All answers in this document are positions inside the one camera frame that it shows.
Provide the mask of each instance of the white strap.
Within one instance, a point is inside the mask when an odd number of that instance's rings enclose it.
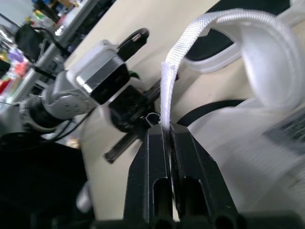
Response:
[[[226,10],[201,15],[183,32],[162,63],[161,124],[168,131],[173,85],[179,65],[197,38],[216,29],[241,48],[258,99],[274,110],[292,110],[303,97],[305,61],[289,27],[272,14]]]

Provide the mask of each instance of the white fabric bag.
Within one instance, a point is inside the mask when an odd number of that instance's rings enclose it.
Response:
[[[299,124],[305,122],[305,109],[291,115],[304,98],[305,59],[293,33],[274,15],[228,10],[195,19],[162,63],[161,124],[169,130],[173,84],[183,57],[210,28],[240,47],[256,99],[209,113],[189,129],[216,160],[240,212],[291,209],[304,217],[305,147]]]

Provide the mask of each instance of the black object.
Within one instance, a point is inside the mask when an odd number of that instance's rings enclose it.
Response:
[[[203,106],[199,106],[189,113],[187,113],[185,116],[183,116],[177,124],[179,125],[184,125],[184,126],[189,126],[193,122],[195,122],[198,118],[201,118],[202,116],[221,109],[225,107],[235,107],[242,103],[244,100],[223,100],[223,101],[218,101],[210,104],[205,104]]]
[[[127,134],[104,155],[109,163],[113,163],[127,147],[136,139],[143,140],[146,131],[159,121],[155,113],[154,102],[160,96],[160,80],[158,80],[148,91],[143,94],[131,85],[128,86],[114,101],[109,104],[112,123],[119,130]]]
[[[172,184],[180,222],[173,221]],[[160,125],[148,130],[130,166],[124,219],[91,226],[110,228],[303,229],[304,224],[290,212],[239,214],[217,163],[186,127],[172,124],[170,141]]]
[[[18,48],[31,62],[38,60],[41,52],[39,44],[43,42],[43,39],[44,37],[29,24],[21,26],[15,35],[15,42]]]
[[[0,221],[3,229],[54,229],[92,223],[75,199],[87,181],[81,151],[59,144],[29,147],[40,136],[14,133],[0,138]]]
[[[289,0],[221,0],[207,12],[242,8],[247,10],[262,10],[275,15],[290,7]],[[233,42],[222,33],[211,29],[207,36],[199,37],[186,58],[191,61],[203,61],[231,46]]]
[[[54,38],[53,34],[47,30],[46,28],[43,28],[43,27],[33,27],[34,30],[43,30],[47,33],[49,39],[55,44],[55,46],[60,50],[62,51],[63,54],[67,55],[67,56],[70,56],[71,53],[64,47],[62,47],[61,44],[58,43],[58,41]]]
[[[30,99],[29,113],[35,123],[45,128],[54,128],[64,122],[64,120],[55,118],[46,111],[40,96],[33,96]]]
[[[0,60],[0,77],[4,76],[9,69],[10,64],[3,60]]]
[[[149,31],[146,28],[139,29],[132,33],[118,46],[118,55],[125,61],[142,48],[149,37]]]
[[[36,10],[41,11],[44,15],[46,15],[55,23],[57,23],[60,19],[60,17],[53,9],[49,8],[46,4],[44,4],[43,0],[36,0],[36,2],[34,3],[34,8]]]

